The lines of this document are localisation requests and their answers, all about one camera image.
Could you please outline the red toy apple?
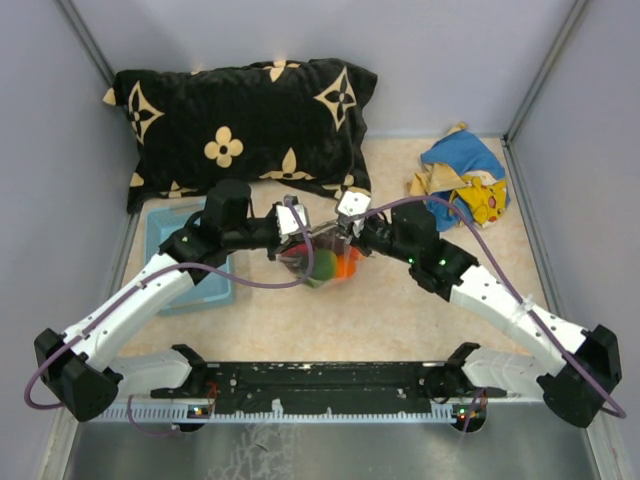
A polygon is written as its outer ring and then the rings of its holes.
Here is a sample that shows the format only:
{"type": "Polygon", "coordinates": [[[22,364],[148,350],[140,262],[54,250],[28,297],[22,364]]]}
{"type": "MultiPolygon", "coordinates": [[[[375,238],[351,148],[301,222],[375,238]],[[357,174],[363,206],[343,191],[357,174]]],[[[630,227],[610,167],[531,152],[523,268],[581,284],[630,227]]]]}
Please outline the red toy apple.
{"type": "Polygon", "coordinates": [[[278,260],[287,268],[305,270],[309,263],[309,250],[304,243],[298,244],[283,251],[278,260]]]}

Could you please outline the orange toy fruit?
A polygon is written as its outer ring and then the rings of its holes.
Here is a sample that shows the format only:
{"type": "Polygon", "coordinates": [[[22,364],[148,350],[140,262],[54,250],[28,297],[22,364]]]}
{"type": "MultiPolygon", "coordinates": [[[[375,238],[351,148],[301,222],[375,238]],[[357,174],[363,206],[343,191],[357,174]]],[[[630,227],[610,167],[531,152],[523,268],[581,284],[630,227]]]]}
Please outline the orange toy fruit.
{"type": "Polygon", "coordinates": [[[336,257],[335,277],[337,279],[349,279],[353,277],[361,258],[362,254],[358,249],[347,246],[344,252],[336,257]]]}

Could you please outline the clear polka dot zip bag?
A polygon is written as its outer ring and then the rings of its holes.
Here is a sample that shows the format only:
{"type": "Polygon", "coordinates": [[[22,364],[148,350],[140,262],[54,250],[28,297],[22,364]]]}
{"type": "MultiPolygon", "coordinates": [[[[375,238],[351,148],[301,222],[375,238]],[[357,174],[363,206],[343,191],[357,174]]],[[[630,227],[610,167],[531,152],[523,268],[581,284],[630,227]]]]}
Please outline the clear polka dot zip bag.
{"type": "Polygon", "coordinates": [[[277,260],[296,278],[306,274],[310,255],[313,269],[304,285],[319,289],[353,277],[363,255],[340,233],[333,222],[325,222],[309,232],[312,249],[301,241],[277,255],[277,260]]]}

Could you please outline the green toy lime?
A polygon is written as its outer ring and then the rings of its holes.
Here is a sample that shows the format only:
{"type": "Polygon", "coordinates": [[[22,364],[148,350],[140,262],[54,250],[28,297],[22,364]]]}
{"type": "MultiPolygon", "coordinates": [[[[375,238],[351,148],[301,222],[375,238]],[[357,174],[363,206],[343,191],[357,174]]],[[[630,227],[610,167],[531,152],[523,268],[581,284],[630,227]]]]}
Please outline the green toy lime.
{"type": "Polygon", "coordinates": [[[332,280],[336,272],[336,257],[332,251],[318,249],[314,251],[314,266],[306,283],[318,287],[332,280]]]}

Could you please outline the light blue plastic basket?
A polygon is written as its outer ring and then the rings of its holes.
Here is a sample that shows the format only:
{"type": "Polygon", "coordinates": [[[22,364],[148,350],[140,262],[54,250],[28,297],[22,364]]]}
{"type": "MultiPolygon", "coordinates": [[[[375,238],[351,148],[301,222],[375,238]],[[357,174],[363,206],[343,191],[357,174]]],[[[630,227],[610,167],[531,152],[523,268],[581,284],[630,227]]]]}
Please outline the light blue plastic basket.
{"type": "MultiPolygon", "coordinates": [[[[205,200],[182,205],[152,209],[145,217],[144,263],[158,251],[159,246],[188,218],[203,209],[205,200]]],[[[233,282],[225,277],[208,274],[198,285],[163,307],[162,316],[183,315],[230,305],[235,300],[233,282]]]]}

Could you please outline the dark purple toy fruit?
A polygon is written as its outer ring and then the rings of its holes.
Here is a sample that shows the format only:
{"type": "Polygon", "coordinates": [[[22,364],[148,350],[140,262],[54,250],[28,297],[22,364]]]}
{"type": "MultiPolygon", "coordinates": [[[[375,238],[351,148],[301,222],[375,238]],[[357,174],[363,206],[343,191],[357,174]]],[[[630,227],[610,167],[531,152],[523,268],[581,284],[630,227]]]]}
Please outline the dark purple toy fruit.
{"type": "Polygon", "coordinates": [[[322,232],[314,238],[315,246],[318,249],[332,251],[337,256],[342,256],[345,252],[347,243],[335,231],[322,232]]]}

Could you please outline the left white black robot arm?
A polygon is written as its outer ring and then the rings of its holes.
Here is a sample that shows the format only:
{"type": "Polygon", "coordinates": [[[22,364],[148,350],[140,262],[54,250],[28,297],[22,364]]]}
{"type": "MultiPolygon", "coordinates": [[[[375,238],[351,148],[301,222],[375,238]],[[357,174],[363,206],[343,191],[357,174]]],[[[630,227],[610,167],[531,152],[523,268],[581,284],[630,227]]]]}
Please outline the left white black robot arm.
{"type": "Polygon", "coordinates": [[[36,382],[42,382],[75,420],[87,422],[122,397],[179,390],[194,397],[208,384],[205,361],[185,346],[126,360],[121,348],[166,305],[223,270],[227,258],[263,249],[270,258],[291,241],[303,239],[306,209],[296,197],[272,205],[263,217],[251,212],[248,184],[219,182],[203,207],[160,244],[139,274],[102,306],[61,332],[43,330],[34,341],[37,370],[24,391],[33,409],[36,382]]]}

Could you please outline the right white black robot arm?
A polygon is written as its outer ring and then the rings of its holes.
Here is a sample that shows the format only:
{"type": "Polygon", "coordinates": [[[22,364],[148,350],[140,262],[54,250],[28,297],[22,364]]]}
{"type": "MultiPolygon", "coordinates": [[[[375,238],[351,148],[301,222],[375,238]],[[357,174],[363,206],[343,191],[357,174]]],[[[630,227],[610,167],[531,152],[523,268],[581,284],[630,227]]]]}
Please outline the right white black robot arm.
{"type": "Polygon", "coordinates": [[[517,355],[462,345],[448,360],[446,380],[454,393],[492,388],[541,399],[578,428],[603,411],[622,377],[618,339],[610,329],[588,330],[518,296],[472,254],[441,238],[433,215],[417,202],[393,206],[390,221],[362,197],[345,211],[352,242],[362,252],[408,263],[421,288],[482,317],[525,349],[517,355]]]}

